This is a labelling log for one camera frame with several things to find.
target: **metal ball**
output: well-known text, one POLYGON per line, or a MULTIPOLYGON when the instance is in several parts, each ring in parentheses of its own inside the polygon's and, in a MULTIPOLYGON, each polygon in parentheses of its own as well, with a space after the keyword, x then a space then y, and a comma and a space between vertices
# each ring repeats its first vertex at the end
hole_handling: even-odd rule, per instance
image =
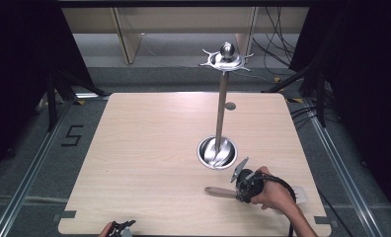
POLYGON ((235 53, 235 46, 230 42, 224 43, 223 46, 220 48, 220 54, 225 60, 230 60, 232 58, 233 53, 235 53))

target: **wire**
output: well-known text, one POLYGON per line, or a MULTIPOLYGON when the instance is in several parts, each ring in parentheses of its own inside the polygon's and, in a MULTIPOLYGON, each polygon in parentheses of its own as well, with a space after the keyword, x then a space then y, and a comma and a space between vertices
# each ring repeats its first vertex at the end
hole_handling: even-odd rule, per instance
POLYGON ((285 39, 284 37, 282 36, 282 31, 281 31, 281 20, 280 20, 280 16, 281 16, 281 7, 277 7, 277 22, 276 24, 274 23, 273 21, 273 18, 269 12, 269 9, 268 7, 266 7, 266 11, 267 11, 267 14, 269 15, 269 18, 270 18, 270 21, 272 22, 272 25, 273 25, 273 28, 274 28, 274 33, 273 33, 273 36, 272 36, 272 39, 270 40, 269 42, 269 45, 267 46, 267 49, 269 48, 270 44, 272 43, 273 41, 273 38, 275 35, 277 35, 279 37, 279 39, 281 40, 281 43, 282 43, 282 46, 283 46, 283 50, 285 52, 285 55, 287 57, 287 60, 291 63, 291 55, 289 53, 289 50, 286 46, 286 44, 288 44, 289 46, 291 46, 292 48, 294 48, 291 44, 289 44, 285 39))
POLYGON ((347 228, 346 224, 343 222, 343 220, 340 218, 338 213, 335 211, 334 207, 331 205, 331 203, 327 200, 327 198, 322 194, 322 192, 318 189, 319 195, 322 197, 322 199, 327 203, 328 207, 334 212, 335 216, 337 216, 338 221, 344 226, 346 229, 347 233, 352 237, 352 233, 350 230, 347 228))
POLYGON ((293 112, 290 112, 291 115, 294 115, 298 112, 301 112, 301 111, 304 111, 304 110, 308 110, 308 109, 316 109, 316 107, 305 107, 305 108, 302 108, 302 109, 298 109, 296 111, 293 111, 293 112))
POLYGON ((285 50, 285 49, 282 48, 281 46, 278 46, 277 44, 275 44, 275 43, 273 42, 273 40, 270 39, 270 37, 269 37, 268 34, 266 34, 266 38, 267 38, 267 40, 269 40, 269 41, 272 43, 272 45, 273 45, 274 47, 276 47, 276 48, 278 48, 278 49, 280 49, 280 50, 285 50))
POLYGON ((299 116, 301 116, 303 114, 309 113, 309 112, 311 112, 313 110, 316 110, 316 107, 308 107, 308 108, 300 109, 298 111, 295 111, 295 112, 291 113, 292 115, 294 115, 295 113, 300 112, 297 115, 292 116, 291 118, 292 119, 296 119, 297 117, 299 117, 299 116))
POLYGON ((163 65, 163 66, 167 66, 167 67, 188 67, 188 66, 185 66, 185 65, 179 65, 179 64, 168 64, 168 63, 164 63, 163 60, 161 60, 159 58, 159 55, 157 55, 156 53, 154 53, 148 46, 145 45, 145 43, 141 43, 141 45, 146 48, 146 50, 148 50, 152 55, 155 56, 155 58, 160 62, 160 65, 163 65))
POLYGON ((265 82, 272 83, 272 84, 276 84, 275 81, 268 80, 267 78, 264 78, 264 77, 260 77, 260 76, 251 76, 251 75, 241 74, 241 73, 238 73, 238 72, 235 72, 235 71, 232 71, 232 73, 234 73, 234 74, 236 74, 236 75, 244 76, 244 77, 259 78, 259 79, 261 79, 261 80, 264 80, 265 82))
POLYGON ((264 48, 263 46, 261 46, 256 40, 255 38, 252 38, 252 40, 254 41, 254 43, 265 53, 268 53, 270 56, 272 56, 274 59, 276 59, 277 61, 281 62, 282 64, 284 64, 285 66, 290 66, 290 64, 288 64, 287 62, 285 62, 284 60, 282 60, 281 58, 279 58, 277 55, 273 54, 272 52, 270 52, 268 49, 264 48))
MULTIPOLYGON (((277 183, 281 184, 283 187, 285 187, 288 190, 288 192, 291 195, 291 198, 293 198, 294 202, 296 202, 296 194, 295 194, 293 188, 291 187, 291 185, 289 185, 286 181, 282 180, 281 178, 273 176, 273 175, 269 175, 266 173, 262 173, 261 177, 249 179, 250 182, 254 182, 257 180, 273 181, 273 182, 277 182, 277 183)), ((293 236, 293 231, 294 231, 293 225, 290 222, 290 226, 288 228, 288 237, 293 236)))
POLYGON ((300 126, 298 126, 297 128, 296 128, 296 130, 298 130, 298 129, 300 129, 304 124, 306 124, 306 122, 308 122, 308 121, 310 121, 310 118, 304 118, 303 120, 301 120, 301 121, 303 121, 303 123, 300 125, 300 126))

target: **metal pole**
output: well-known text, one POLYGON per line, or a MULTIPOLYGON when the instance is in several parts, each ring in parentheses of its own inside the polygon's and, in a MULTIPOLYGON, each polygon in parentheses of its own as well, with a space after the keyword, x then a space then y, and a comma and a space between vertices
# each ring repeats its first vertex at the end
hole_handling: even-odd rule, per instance
POLYGON ((228 79, 229 79, 229 72, 223 72, 220 79, 219 106, 217 111, 216 140, 215 140, 216 143, 214 147, 216 151, 216 155, 220 151, 221 132, 223 128, 224 106, 226 104, 228 79))

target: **wooden handle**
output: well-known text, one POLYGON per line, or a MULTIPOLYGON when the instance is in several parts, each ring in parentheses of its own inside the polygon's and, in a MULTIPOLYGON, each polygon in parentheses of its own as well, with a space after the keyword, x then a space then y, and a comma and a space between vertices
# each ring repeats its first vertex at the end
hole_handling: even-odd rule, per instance
POLYGON ((235 198, 236 197, 236 191, 233 190, 226 190, 222 188, 217 188, 217 187, 206 187, 204 190, 215 197, 220 197, 220 198, 235 198))

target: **metal stand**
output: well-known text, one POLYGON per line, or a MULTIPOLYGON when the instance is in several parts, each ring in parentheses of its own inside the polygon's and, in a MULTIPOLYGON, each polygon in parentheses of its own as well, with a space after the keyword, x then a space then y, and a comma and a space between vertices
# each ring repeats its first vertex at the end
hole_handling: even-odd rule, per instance
POLYGON ((222 71, 220 79, 219 102, 217 109, 216 135, 205 138, 197 148, 197 155, 200 162, 210 169, 226 169, 230 167, 238 156, 236 145, 227 137, 222 136, 224 109, 226 105, 227 82, 229 72, 245 69, 245 58, 235 53, 235 47, 232 43, 226 42, 220 51, 208 54, 206 63, 200 66, 211 66, 214 69, 222 71))

